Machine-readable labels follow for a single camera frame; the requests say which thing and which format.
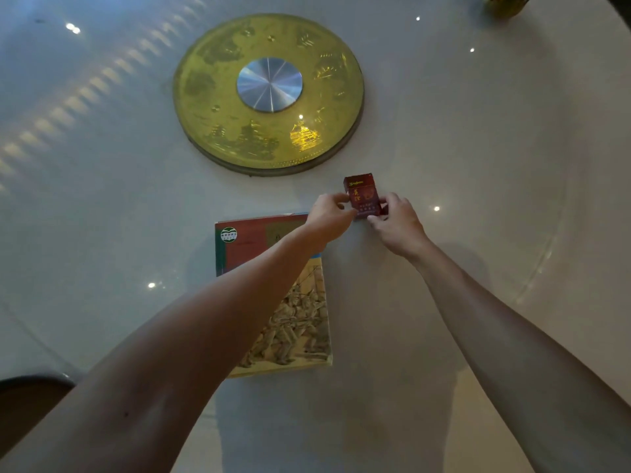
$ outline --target glossy table surface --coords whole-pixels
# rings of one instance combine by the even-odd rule
[[[214,278],[213,224],[372,172],[474,277],[631,400],[631,33],[606,0],[0,0],[0,376],[71,378]],[[251,178],[186,139],[172,76],[233,17],[357,57],[355,135]],[[225,382],[176,471],[528,472],[415,271],[356,222],[324,253],[334,366]]]

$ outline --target forearm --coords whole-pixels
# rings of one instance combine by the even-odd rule
[[[537,471],[631,470],[631,410],[613,390],[431,242],[410,260]]]
[[[169,471],[217,386],[320,247],[303,226],[167,307],[106,356],[0,469]]]

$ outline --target logo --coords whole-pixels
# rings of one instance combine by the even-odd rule
[[[222,233],[220,234],[222,241],[229,244],[237,240],[237,230],[234,227],[226,227],[222,229]]]

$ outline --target golden rotating tray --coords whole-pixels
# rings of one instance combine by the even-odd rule
[[[298,100],[264,113],[237,93],[237,76],[266,56],[302,74]],[[237,18],[198,39],[175,72],[177,116],[191,142],[233,171],[280,176],[310,169],[351,137],[363,108],[363,77],[350,48],[318,23],[284,14]]]

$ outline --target book cover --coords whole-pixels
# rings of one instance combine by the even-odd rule
[[[262,254],[306,220],[307,214],[287,214],[217,222],[217,277]],[[330,365],[332,360],[322,259],[317,254],[228,377]]]

